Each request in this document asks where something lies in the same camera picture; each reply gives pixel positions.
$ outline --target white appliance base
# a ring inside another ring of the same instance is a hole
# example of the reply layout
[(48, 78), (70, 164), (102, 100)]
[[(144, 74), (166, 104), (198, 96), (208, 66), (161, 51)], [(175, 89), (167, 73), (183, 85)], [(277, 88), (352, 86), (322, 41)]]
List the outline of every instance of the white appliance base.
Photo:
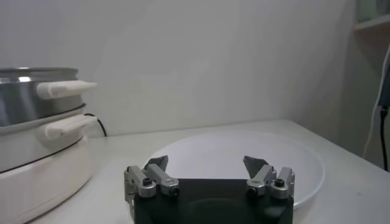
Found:
[(35, 163), (0, 173), (0, 224), (22, 224), (57, 206), (91, 177), (84, 137)]

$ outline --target tabletop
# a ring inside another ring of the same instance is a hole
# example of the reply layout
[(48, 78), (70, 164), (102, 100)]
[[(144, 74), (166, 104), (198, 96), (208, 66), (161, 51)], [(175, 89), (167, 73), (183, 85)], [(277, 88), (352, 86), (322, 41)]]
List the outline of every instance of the tabletop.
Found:
[(148, 157), (172, 142), (221, 130), (283, 135), (320, 155), (326, 171), (324, 185), (314, 200), (294, 212), (294, 223), (390, 223), (390, 175), (387, 172), (286, 120), (90, 139), (96, 167), (89, 182), (67, 201), (31, 223), (133, 223), (124, 201), (124, 169), (129, 165), (142, 166)]

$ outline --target white cable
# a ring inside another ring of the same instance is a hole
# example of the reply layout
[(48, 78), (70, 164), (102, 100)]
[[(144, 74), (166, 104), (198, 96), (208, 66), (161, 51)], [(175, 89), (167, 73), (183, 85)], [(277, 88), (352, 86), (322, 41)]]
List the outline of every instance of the white cable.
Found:
[(386, 70), (387, 70), (387, 67), (388, 67), (389, 54), (390, 54), (390, 45), (389, 45), (389, 47), (388, 47), (388, 51), (387, 51), (387, 53), (386, 53), (385, 60), (383, 61), (382, 74), (381, 74), (381, 79), (380, 79), (380, 83), (379, 83), (378, 96), (377, 96), (377, 99), (376, 99), (376, 101), (375, 101), (374, 107), (373, 107), (372, 112), (371, 112), (370, 130), (369, 130), (369, 132), (368, 132), (368, 137), (367, 137), (366, 144), (364, 145), (363, 158), (365, 158), (366, 155), (367, 155), (368, 146), (369, 146), (370, 141), (371, 141), (372, 131), (373, 131), (373, 129), (374, 129), (375, 111), (377, 110), (377, 106), (378, 106), (379, 99), (380, 99), (380, 94), (381, 94), (381, 92), (382, 92), (383, 82), (384, 82), (385, 77), (386, 77)]

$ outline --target power cord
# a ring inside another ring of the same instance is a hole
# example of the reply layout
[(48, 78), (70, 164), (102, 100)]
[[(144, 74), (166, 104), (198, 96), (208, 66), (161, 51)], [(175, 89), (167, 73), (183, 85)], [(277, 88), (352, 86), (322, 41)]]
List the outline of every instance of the power cord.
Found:
[(386, 56), (385, 56), (385, 59), (383, 60), (383, 66), (382, 66), (382, 74), (381, 74), (381, 79), (380, 79), (380, 83), (379, 83), (379, 91), (378, 91), (378, 96), (377, 96), (377, 99), (375, 100), (375, 104), (374, 104), (374, 107), (372, 109), (372, 112), (371, 112), (371, 120), (370, 120), (370, 130), (368, 132), (368, 137), (367, 137), (367, 141), (364, 145), (364, 149), (363, 149), (363, 158), (366, 158), (367, 156), (367, 151), (368, 151), (368, 146), (371, 142), (371, 137), (372, 137), (372, 131), (374, 129), (374, 117), (375, 117), (375, 111), (377, 109), (377, 105), (379, 103), (379, 100), (380, 100), (380, 94), (382, 92), (382, 87), (383, 87), (383, 82), (385, 81), (385, 77), (386, 77), (386, 70), (388, 68), (388, 59), (389, 59), (389, 55), (390, 55), (390, 45), (388, 47), (388, 51), (386, 53)]
[(383, 167), (385, 171), (389, 171), (388, 167), (388, 153), (386, 150), (386, 141), (385, 141), (385, 119), (389, 113), (388, 107), (382, 107), (380, 111), (380, 142), (382, 144), (382, 154), (383, 154)]
[[(86, 114), (84, 114), (84, 115), (86, 115), (86, 116), (91, 116), (91, 117), (96, 117), (94, 114), (90, 114), (90, 113), (86, 113)], [(96, 118), (96, 119), (97, 119), (97, 121), (99, 122), (100, 127), (102, 128), (104, 137), (107, 137), (107, 132), (105, 131), (105, 127), (104, 127), (103, 123), (100, 121), (99, 118)]]

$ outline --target white plate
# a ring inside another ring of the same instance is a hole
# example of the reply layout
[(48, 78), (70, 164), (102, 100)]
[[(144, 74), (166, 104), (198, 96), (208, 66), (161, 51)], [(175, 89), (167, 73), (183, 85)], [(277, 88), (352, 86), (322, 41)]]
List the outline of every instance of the white plate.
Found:
[(151, 158), (168, 155), (166, 173), (175, 178), (248, 179), (244, 156), (265, 159), (276, 170), (291, 167), (296, 175), (294, 209), (314, 197), (324, 182), (320, 157), (299, 142), (255, 131), (222, 131), (174, 142)]

